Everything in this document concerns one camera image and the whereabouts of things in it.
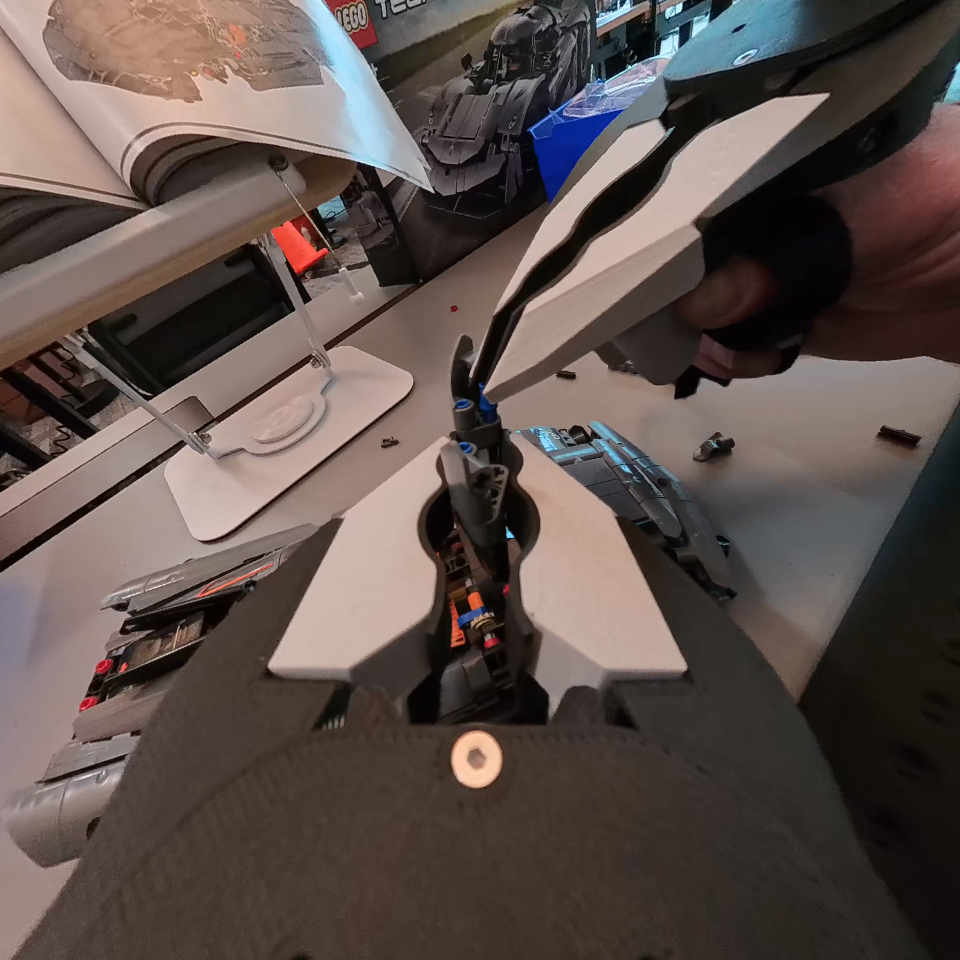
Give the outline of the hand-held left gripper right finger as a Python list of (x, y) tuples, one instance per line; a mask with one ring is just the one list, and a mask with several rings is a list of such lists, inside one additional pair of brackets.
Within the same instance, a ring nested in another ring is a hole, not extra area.
[(518, 583), (538, 638), (530, 672), (549, 716), (574, 688), (683, 677), (687, 661), (615, 513), (529, 440), (512, 442), (538, 521)]

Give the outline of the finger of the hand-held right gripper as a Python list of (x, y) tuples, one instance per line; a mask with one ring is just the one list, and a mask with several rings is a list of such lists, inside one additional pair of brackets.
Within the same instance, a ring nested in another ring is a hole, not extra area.
[(775, 98), (697, 133), (671, 158), (651, 198), (590, 240), (524, 304), (484, 375), (486, 397), (504, 402), (629, 330), (637, 321), (610, 311), (630, 295), (638, 294), (643, 321), (692, 289), (704, 274), (696, 219), (829, 98)]
[(649, 194), (664, 166), (647, 157), (668, 136), (660, 120), (625, 127), (588, 166), (577, 168), (578, 178), (568, 179), (498, 301), (474, 363), (474, 378), (490, 378), (523, 308), (557, 282), (594, 237)]

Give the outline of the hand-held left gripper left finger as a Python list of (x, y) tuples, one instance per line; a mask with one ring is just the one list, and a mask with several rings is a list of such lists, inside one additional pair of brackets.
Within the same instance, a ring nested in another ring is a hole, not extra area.
[(351, 506), (270, 657), (270, 674), (382, 690), (410, 715), (430, 672), (426, 621), (437, 597), (436, 555), (420, 522), (443, 488), (440, 437)]

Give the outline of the grey lego car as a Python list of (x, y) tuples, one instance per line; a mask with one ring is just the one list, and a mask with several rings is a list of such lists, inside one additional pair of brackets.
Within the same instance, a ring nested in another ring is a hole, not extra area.
[[(734, 598), (730, 543), (684, 484), (610, 426), (533, 426), (514, 432), (632, 523), (718, 601)], [(102, 609), (126, 614), (106, 643), (79, 705), (74, 732), (38, 781), (3, 813), (10, 839), (42, 868), (78, 858), (128, 757), (178, 671), (226, 614), (277, 572), (316, 531), (310, 524), (119, 586)]]

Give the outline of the grey lego liftarm assembly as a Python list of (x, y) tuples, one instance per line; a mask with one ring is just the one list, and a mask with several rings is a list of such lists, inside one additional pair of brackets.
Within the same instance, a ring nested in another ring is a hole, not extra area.
[(462, 539), (486, 576), (506, 585), (530, 532), (514, 474), (504, 464), (480, 460), (468, 443), (452, 438), (444, 440), (438, 456)]

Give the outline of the dark grey lego fender piece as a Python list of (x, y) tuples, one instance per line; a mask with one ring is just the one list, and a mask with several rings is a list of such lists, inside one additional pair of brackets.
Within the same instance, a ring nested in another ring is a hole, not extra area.
[(449, 379), (453, 434), (463, 442), (500, 423), (498, 404), (488, 400), (482, 384), (472, 384), (475, 357), (473, 339), (462, 334), (454, 348)]

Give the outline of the lego set box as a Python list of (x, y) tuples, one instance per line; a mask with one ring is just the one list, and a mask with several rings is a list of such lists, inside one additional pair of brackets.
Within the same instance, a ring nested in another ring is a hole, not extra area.
[(422, 153), (427, 188), (343, 196), (380, 286), (434, 278), (545, 198), (532, 128), (652, 54), (667, 2), (326, 2)]

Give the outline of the scattered black lego pins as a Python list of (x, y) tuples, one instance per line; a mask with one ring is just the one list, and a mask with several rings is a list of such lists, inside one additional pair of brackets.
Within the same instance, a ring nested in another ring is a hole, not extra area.
[(801, 358), (786, 373), (703, 380), (676, 399), (673, 386), (609, 369), (594, 355), (571, 368), (575, 378), (551, 377), (498, 407), (513, 436), (532, 428), (590, 429), (601, 422), (657, 462), (690, 460), (715, 433), (732, 439), (732, 457), (765, 456), (804, 463), (852, 462), (873, 450), (907, 455), (928, 450), (946, 417), (937, 400), (921, 397), (926, 361), (844, 364)]

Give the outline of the blue storage bin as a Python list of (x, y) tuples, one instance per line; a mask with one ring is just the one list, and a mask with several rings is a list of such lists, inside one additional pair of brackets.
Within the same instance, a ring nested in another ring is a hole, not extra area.
[(550, 111), (530, 130), (538, 171), (549, 203), (554, 201), (576, 163), (596, 138), (624, 112), (565, 119), (561, 108), (567, 102)]

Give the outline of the clear plastic bag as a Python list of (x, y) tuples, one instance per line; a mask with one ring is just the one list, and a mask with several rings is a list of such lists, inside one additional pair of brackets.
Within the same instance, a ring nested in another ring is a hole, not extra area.
[(564, 119), (587, 119), (619, 114), (630, 107), (664, 73), (668, 56), (652, 56), (621, 73), (588, 84), (561, 109)]

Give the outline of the white book stand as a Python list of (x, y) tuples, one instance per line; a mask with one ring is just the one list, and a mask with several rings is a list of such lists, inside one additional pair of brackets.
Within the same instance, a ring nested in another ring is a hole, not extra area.
[[(233, 534), (405, 400), (413, 376), (349, 346), (326, 350), (311, 308), (284, 266), (270, 228), (298, 204), (317, 206), (353, 178), (352, 161), (274, 155), (2, 275), (2, 366), (54, 342), (131, 399), (164, 431), (164, 469), (189, 533)], [(264, 234), (267, 256), (309, 345), (306, 369), (285, 374), (207, 430), (187, 429), (97, 360), (75, 334), (91, 321), (180, 281)]]

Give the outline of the orange traffic cone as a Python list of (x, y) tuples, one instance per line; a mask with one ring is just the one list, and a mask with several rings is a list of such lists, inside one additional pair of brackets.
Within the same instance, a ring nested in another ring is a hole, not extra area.
[(301, 278), (323, 264), (330, 251), (309, 216), (301, 214), (270, 231), (294, 274)]

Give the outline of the black perforated chair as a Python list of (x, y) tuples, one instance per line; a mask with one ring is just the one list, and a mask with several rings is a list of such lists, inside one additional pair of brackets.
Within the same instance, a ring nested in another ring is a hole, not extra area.
[(799, 706), (899, 909), (932, 958), (958, 958), (957, 412)]

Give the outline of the open instruction booklet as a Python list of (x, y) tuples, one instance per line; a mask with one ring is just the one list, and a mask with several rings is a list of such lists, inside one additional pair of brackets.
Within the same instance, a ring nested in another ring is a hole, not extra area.
[(24, 81), (21, 182), (117, 208), (244, 144), (375, 167), (431, 190), (421, 148), (324, 2), (2, 2)]

